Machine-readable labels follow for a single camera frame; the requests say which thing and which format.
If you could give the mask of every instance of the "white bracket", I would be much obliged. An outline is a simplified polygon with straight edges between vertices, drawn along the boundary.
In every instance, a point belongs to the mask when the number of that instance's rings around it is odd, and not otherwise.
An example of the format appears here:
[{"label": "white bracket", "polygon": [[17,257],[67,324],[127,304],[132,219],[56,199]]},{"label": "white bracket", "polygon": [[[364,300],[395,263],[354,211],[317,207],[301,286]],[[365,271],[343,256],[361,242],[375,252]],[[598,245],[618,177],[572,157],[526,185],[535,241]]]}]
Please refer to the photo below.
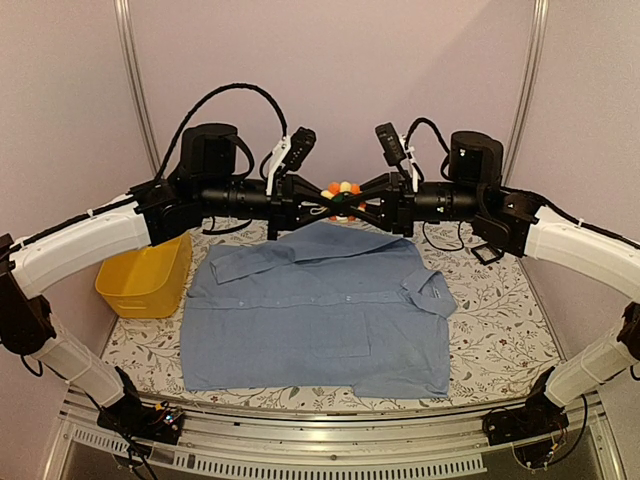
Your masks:
[{"label": "white bracket", "polygon": [[276,172],[278,168],[280,168],[280,165],[282,165],[282,161],[284,157],[287,156],[287,153],[289,153],[289,150],[291,150],[291,137],[289,135],[282,137],[273,150],[271,150],[269,174],[267,175],[267,197],[270,197],[273,192],[273,180],[275,179]]},{"label": "white bracket", "polygon": [[413,158],[413,152],[416,151],[415,147],[411,145],[407,145],[406,137],[404,135],[400,135],[400,143],[402,144],[402,148],[404,149],[404,153],[407,155],[407,159],[411,164],[411,188],[413,189],[413,193],[418,193],[418,185],[420,184],[420,175],[418,175],[417,162],[415,158]]}]

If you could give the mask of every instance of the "metal frame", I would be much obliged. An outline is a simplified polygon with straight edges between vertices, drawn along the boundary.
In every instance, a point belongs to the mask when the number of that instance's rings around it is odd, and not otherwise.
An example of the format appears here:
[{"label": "metal frame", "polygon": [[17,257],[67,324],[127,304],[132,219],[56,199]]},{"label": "metal frame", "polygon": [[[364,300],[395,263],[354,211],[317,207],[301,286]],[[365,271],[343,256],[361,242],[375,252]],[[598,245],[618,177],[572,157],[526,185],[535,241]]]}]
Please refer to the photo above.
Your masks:
[{"label": "metal frame", "polygon": [[547,11],[549,9],[548,0],[536,0],[533,21],[531,24],[531,34],[529,36],[529,49],[527,51],[527,60],[525,62],[524,77],[522,79],[522,87],[520,89],[520,99],[516,116],[511,128],[511,134],[506,145],[505,162],[504,162],[504,183],[505,185],[511,180],[513,169],[515,167],[518,150],[522,141],[529,108],[533,99],[533,90],[538,76],[538,67],[540,58],[542,57],[542,48],[544,45],[544,35],[547,26]]},{"label": "metal frame", "polygon": [[129,0],[114,0],[114,6],[116,9],[116,19],[118,21],[118,32],[120,33],[120,43],[122,45],[122,56],[131,89],[131,99],[136,111],[136,117],[138,118],[140,135],[142,135],[149,165],[155,175],[160,169],[161,162],[153,133],[153,125],[151,124],[151,117],[147,109],[147,101],[144,96],[142,76],[140,74],[140,66],[138,64],[138,56],[133,39]]},{"label": "metal frame", "polygon": [[[143,395],[143,399],[148,401],[151,397]],[[592,393],[587,399],[588,433],[596,447],[603,478],[624,479],[600,398]],[[298,480],[305,478],[305,472],[309,473],[307,478],[333,480],[349,478],[348,472],[352,472],[352,480],[382,479],[385,472],[390,472],[388,478],[397,480],[454,478],[484,471],[484,454],[512,448],[511,444],[488,445],[481,430],[487,406],[468,408],[456,415],[422,412],[415,416],[414,412],[413,418],[403,412],[329,415],[274,410],[269,418],[256,409],[216,405],[194,409],[188,402],[181,406],[187,413],[187,434],[175,447],[153,444],[150,463],[216,478]],[[571,430],[579,429],[584,415],[582,402],[572,403],[567,413]],[[97,427],[96,417],[86,396],[70,389],[60,412],[57,441],[45,479],[61,478],[71,442],[124,455],[124,442],[114,432]],[[543,438],[546,436],[514,445]]]}]

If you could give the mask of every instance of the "floral tablecloth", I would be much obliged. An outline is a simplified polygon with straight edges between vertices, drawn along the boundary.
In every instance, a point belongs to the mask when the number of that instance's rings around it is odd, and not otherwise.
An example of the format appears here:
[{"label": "floral tablecloth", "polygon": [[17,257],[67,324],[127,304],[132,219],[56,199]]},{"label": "floral tablecloth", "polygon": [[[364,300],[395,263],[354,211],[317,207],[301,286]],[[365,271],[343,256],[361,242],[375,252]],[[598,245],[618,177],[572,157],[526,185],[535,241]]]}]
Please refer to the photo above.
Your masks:
[{"label": "floral tablecloth", "polygon": [[[218,220],[216,228],[234,225]],[[377,230],[362,223],[352,228]],[[457,224],[427,225],[429,239],[442,247],[458,243]],[[463,227],[466,248],[433,249],[416,224],[413,237],[428,268],[443,272],[458,310],[449,319],[451,385],[449,398],[397,400],[360,398],[350,388],[317,386],[188,392],[180,364],[180,308],[170,318],[118,319],[103,358],[122,367],[143,392],[195,402],[313,411],[372,411],[462,406],[508,400],[527,394],[538,375],[560,361],[546,319],[515,258],[482,266],[469,251],[481,243]],[[266,239],[266,223],[225,236],[192,233],[193,260],[186,289],[212,244],[254,245]]]}]

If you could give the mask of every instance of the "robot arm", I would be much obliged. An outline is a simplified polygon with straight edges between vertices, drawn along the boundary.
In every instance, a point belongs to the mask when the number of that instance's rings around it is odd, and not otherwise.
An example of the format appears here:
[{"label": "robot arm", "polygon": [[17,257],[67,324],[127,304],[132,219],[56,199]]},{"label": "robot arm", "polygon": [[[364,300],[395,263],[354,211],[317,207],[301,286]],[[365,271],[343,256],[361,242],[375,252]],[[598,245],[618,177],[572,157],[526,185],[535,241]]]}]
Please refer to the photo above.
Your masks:
[{"label": "robot arm", "polygon": [[[228,135],[237,132],[234,127],[209,124],[187,130],[182,158],[167,180],[134,187],[127,196],[114,200],[120,205],[117,208],[95,215],[89,212],[37,241],[0,237],[3,345],[16,354],[41,360],[85,390],[101,406],[101,426],[114,428],[116,419],[117,427],[128,435],[176,443],[180,415],[168,413],[171,420],[158,428],[158,413],[141,403],[126,373],[106,365],[66,332],[42,293],[91,264],[158,245],[213,216],[267,220],[272,240],[279,231],[295,230],[332,215],[355,216],[405,236],[413,234],[416,221],[466,221],[500,255],[552,261],[612,286],[632,302],[640,299],[640,251],[567,221],[539,196],[503,188],[499,142],[475,132],[455,133],[448,157],[451,182],[416,185],[415,172],[409,175],[399,165],[410,147],[390,125],[384,127],[376,132],[387,163],[398,172],[366,182],[362,193],[341,202],[322,197],[319,188],[288,173],[300,167],[315,142],[309,130],[300,129],[278,144],[267,181],[232,176],[237,142]],[[192,145],[185,145],[186,140]],[[200,147],[192,148],[198,142]],[[359,209],[362,203],[367,205],[365,211]],[[318,206],[324,207],[320,214]],[[566,422],[564,406],[640,359],[639,320],[640,307],[632,303],[621,331],[612,330],[574,359],[543,374],[521,411],[511,410],[508,416],[490,414],[488,424],[494,427],[490,442],[540,435]],[[519,419],[517,428],[509,423],[514,415]]]}]

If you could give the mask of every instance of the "wire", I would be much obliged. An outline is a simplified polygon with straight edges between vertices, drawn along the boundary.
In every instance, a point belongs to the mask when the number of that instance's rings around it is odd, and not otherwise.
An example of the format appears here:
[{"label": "wire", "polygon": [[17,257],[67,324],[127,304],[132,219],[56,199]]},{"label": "wire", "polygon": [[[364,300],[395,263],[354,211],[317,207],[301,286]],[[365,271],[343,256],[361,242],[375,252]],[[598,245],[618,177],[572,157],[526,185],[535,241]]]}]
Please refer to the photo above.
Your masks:
[{"label": "wire", "polygon": [[416,169],[416,172],[418,172],[418,177],[420,177],[420,183],[424,183],[424,181],[426,180],[426,177],[424,176],[424,173],[422,173],[422,169],[420,168],[420,165],[418,165],[415,162],[411,162],[411,166],[413,166],[413,168]]},{"label": "wire", "polygon": [[557,213],[558,215],[560,215],[562,218],[564,218],[565,220],[568,220],[569,222],[575,224],[575,225],[580,225],[582,228],[586,228],[587,230],[591,230],[592,232],[596,232],[600,235],[604,235],[605,237],[611,238],[613,240],[618,240],[620,242],[626,243],[627,245],[640,250],[640,244],[634,242],[633,240],[629,240],[628,238],[612,232],[610,230],[607,230],[605,228],[602,227],[598,227],[597,225],[592,225],[590,223],[585,223],[585,222],[580,222],[580,220],[578,220],[577,218],[575,218],[574,216],[570,215],[569,213],[565,212],[564,210],[562,210],[560,207],[558,207],[557,205],[555,205],[551,200],[549,200],[548,198],[540,195],[539,193],[535,193],[535,192],[530,192],[527,190],[518,190],[517,188],[510,188],[510,187],[501,187],[502,190],[506,191],[506,192],[510,192],[510,193],[522,193],[526,196],[528,196],[529,198],[536,200],[538,202],[541,202],[543,205],[549,207],[551,210],[553,210],[555,213]]},{"label": "wire", "polygon": [[[142,453],[140,451],[140,449],[138,448],[139,447],[138,443],[131,438],[131,435],[129,435],[129,434],[127,434],[127,433],[122,431],[122,429],[118,425],[118,421],[111,419],[111,414],[109,412],[107,412],[102,405],[100,405],[98,402],[96,402],[95,399],[91,395],[89,395],[87,392],[84,392],[84,394],[89,398],[89,400],[91,400],[91,403],[93,403],[94,407],[96,407],[98,409],[98,411],[104,415],[104,418],[106,418],[107,421],[111,424],[111,426],[113,427],[113,430],[118,435],[120,435],[125,442],[127,442],[129,444],[129,448],[130,448],[130,450],[129,450],[129,466],[132,467],[131,462],[133,461],[133,454],[132,454],[131,451],[133,450],[134,452],[136,452],[138,457],[140,457],[140,460],[142,461],[142,464],[145,466],[145,468],[149,472],[149,475],[151,475],[151,478],[153,480],[158,480],[158,477],[155,474],[155,472],[153,471],[153,469],[151,468],[151,465],[149,465],[149,462],[147,462],[147,459],[145,458],[144,453]],[[133,473],[135,473],[135,475],[138,478],[141,478],[142,480],[145,480],[144,477],[142,477],[138,472],[136,472],[135,468],[131,468],[131,471]]]},{"label": "wire", "polygon": [[453,180],[451,180],[451,177],[445,171],[448,166],[449,166],[449,155],[444,157],[444,160],[440,164],[440,175],[442,175],[442,178],[444,178],[445,180],[452,182]]},{"label": "wire", "polygon": [[29,370],[29,372],[40,378],[43,374],[44,374],[44,369],[42,368],[42,362],[40,360],[38,360],[38,370],[39,371],[35,371],[33,368],[31,368],[31,366],[27,363],[27,361],[24,358],[24,355],[20,355],[20,360],[22,360],[22,364],[24,365],[24,368],[26,368],[27,370]]},{"label": "wire", "polygon": [[422,124],[429,125],[431,127],[431,130],[433,130],[433,133],[435,133],[436,137],[438,138],[438,143],[440,143],[440,146],[445,152],[447,152],[447,155],[448,155],[450,153],[449,146],[447,145],[447,142],[444,141],[444,137],[442,136],[442,133],[440,133],[440,129],[432,120],[429,120],[428,118],[425,118],[425,117],[416,118],[411,124],[411,126],[409,127],[409,131],[405,136],[405,148],[408,145],[410,145],[411,137],[413,136],[413,133],[416,131],[418,126]]},{"label": "wire", "polygon": [[[158,185],[158,183],[160,182],[160,179],[162,178],[162,176],[164,175],[165,170],[167,169],[167,165],[169,164],[169,160],[171,158],[171,155],[173,154],[173,151],[176,148],[176,145],[178,144],[178,140],[180,140],[180,135],[182,135],[183,130],[185,129],[185,127],[187,126],[187,124],[189,123],[189,121],[191,120],[191,118],[196,114],[196,112],[198,110],[200,110],[200,108],[207,103],[209,100],[211,100],[213,97],[215,97],[216,95],[219,95],[220,93],[226,92],[228,90],[251,90],[254,91],[256,93],[258,93],[259,95],[261,95],[262,97],[264,97],[267,102],[269,102],[269,104],[273,107],[273,109],[276,112],[276,115],[278,116],[278,119],[280,120],[280,126],[282,127],[282,136],[285,137],[287,135],[287,120],[285,119],[284,113],[282,112],[282,109],[280,108],[280,105],[278,105],[278,103],[275,101],[275,99],[264,89],[260,88],[257,85],[253,85],[251,83],[230,83],[228,85],[223,85],[221,87],[216,88],[215,90],[212,90],[211,92],[207,93],[204,97],[202,97],[200,100],[198,100],[198,102],[196,102],[196,104],[191,108],[191,110],[189,110],[189,112],[185,115],[185,117],[182,119],[182,121],[180,122],[180,125],[178,125],[178,129],[176,130],[176,132],[173,134],[173,137],[171,139],[171,142],[169,143],[169,147],[167,148],[167,152],[164,155],[164,158],[162,160],[162,164],[160,165],[160,169],[158,170],[158,172],[155,174],[155,176],[153,177],[153,180],[151,180],[150,184],[141,192],[138,192],[136,194],[136,196],[130,196],[127,197],[124,200],[120,200],[118,202],[115,203],[111,203],[109,205],[105,205],[104,207],[100,207],[97,208],[93,211],[93,215],[100,215],[102,213],[106,213],[109,212],[111,210],[114,210],[116,208],[122,207],[124,205],[128,205],[130,203],[133,203],[135,201],[137,201],[139,198],[144,197],[147,193],[149,193],[151,190],[153,190],[156,185]],[[251,171],[253,170],[254,166],[255,166],[255,162],[253,160],[253,155],[248,154],[247,155],[247,159],[249,160],[249,171],[248,173],[242,173],[240,174],[239,178],[243,179],[246,178]],[[34,242],[37,242],[38,240],[49,236],[53,233],[59,232],[60,230],[63,230],[71,225],[74,225],[78,222],[81,222],[83,220],[87,220],[88,218],[90,218],[90,215],[87,213],[83,213],[80,215],[76,215],[75,217],[69,218],[67,220],[65,220],[64,222],[55,225],[53,227],[47,228],[46,230],[43,230],[40,233],[37,233],[29,238],[27,238],[26,240],[20,242],[19,244],[14,245],[11,249],[9,249],[7,252],[5,252],[1,257],[0,257],[0,261],[3,261],[8,255],[12,254],[12,253],[16,253],[17,251],[19,251],[22,248],[22,245],[30,245]]]},{"label": "wire", "polygon": [[223,85],[221,87],[216,88],[215,90],[210,91],[200,100],[198,100],[195,103],[195,105],[191,107],[191,110],[189,110],[189,112],[187,112],[185,117],[182,119],[182,121],[180,122],[180,125],[178,125],[178,129],[176,130],[176,133],[173,134],[173,138],[169,143],[169,148],[167,148],[167,153],[165,153],[164,155],[162,164],[160,165],[160,169],[158,170],[156,175],[153,177],[153,181],[151,183],[150,188],[154,188],[158,184],[158,182],[160,182],[160,179],[164,175],[164,171],[167,169],[167,165],[169,164],[169,159],[171,158],[171,155],[173,154],[173,151],[175,150],[176,145],[178,144],[178,140],[180,140],[180,135],[182,135],[182,131],[189,123],[189,120],[191,120],[191,118],[196,114],[198,110],[200,110],[200,108],[205,103],[207,103],[216,95],[219,95],[220,93],[226,92],[228,90],[251,90],[258,93],[262,97],[264,97],[267,100],[267,102],[271,104],[271,106],[276,112],[276,115],[278,116],[278,119],[280,120],[280,125],[282,127],[282,136],[283,137],[287,136],[287,120],[284,117],[284,113],[282,113],[282,109],[280,108],[280,105],[278,105],[278,102],[276,102],[275,99],[266,90],[263,90],[257,85],[253,85],[251,83],[230,83],[228,85]]},{"label": "wire", "polygon": [[267,175],[264,173],[264,167],[271,158],[271,155],[272,153],[269,152],[267,156],[262,159],[262,162],[260,162],[260,169],[258,170],[258,172],[260,173],[260,178],[262,178],[262,180],[264,180],[265,182],[267,181]]},{"label": "wire", "polygon": [[204,235],[226,235],[229,233],[236,233],[236,232],[239,232],[240,230],[244,230],[245,228],[247,228],[249,225],[251,225],[251,222],[253,221],[253,220],[249,220],[247,222],[241,223],[240,225],[236,225],[235,227],[225,228],[224,230],[214,230],[213,227],[216,225],[215,217],[212,217],[212,220],[213,220],[213,223],[211,224],[211,228],[208,230],[202,231]]},{"label": "wire", "polygon": [[455,248],[442,248],[434,245],[433,242],[431,242],[431,240],[429,240],[429,237],[427,236],[426,225],[427,225],[427,222],[422,222],[422,235],[424,235],[424,239],[427,241],[427,243],[431,245],[433,248],[435,248],[436,250],[440,250],[441,252],[459,252],[461,250],[464,250],[465,244],[464,244],[464,240],[462,239],[462,232],[461,232],[462,222],[458,223],[458,240],[460,241],[460,246]]},{"label": "wire", "polygon": [[571,445],[571,448],[567,451],[567,453],[565,453],[562,457],[549,462],[547,464],[547,466],[549,467],[551,465],[557,465],[558,463],[565,460],[569,455],[571,455],[574,452],[574,450],[578,447],[578,445],[580,444],[580,440],[582,440],[582,437],[584,436],[584,432],[587,429],[587,420],[589,419],[589,404],[587,402],[587,397],[585,397],[584,394],[581,395],[581,397],[582,397],[582,404],[584,405],[584,418],[582,419],[582,427],[580,428],[580,433],[578,434],[578,438],[576,438],[576,441],[573,442],[573,445]]}]

